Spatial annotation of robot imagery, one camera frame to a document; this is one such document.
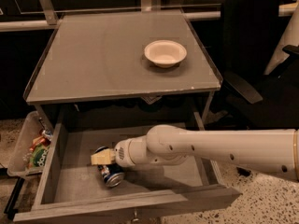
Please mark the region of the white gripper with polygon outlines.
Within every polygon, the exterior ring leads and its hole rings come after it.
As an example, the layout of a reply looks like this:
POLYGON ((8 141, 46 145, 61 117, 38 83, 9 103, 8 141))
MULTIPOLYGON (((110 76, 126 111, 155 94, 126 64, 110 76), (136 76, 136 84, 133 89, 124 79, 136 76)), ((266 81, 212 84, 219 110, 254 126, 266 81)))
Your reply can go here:
POLYGON ((121 167, 132 167, 135 163, 132 161, 129 152, 131 139, 120 141, 114 150, 111 148, 103 149, 91 155, 92 165, 110 165, 116 162, 121 167))

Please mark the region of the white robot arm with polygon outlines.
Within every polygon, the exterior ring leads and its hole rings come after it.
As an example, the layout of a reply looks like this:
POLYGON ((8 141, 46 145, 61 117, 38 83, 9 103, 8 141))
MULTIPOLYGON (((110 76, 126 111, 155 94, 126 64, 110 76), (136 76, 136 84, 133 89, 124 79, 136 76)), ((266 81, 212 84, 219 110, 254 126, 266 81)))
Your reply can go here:
POLYGON ((190 131, 157 125, 147 134, 121 140, 91 155, 93 165, 179 165, 188 156, 223 161, 283 179, 298 179, 295 129, 190 131))

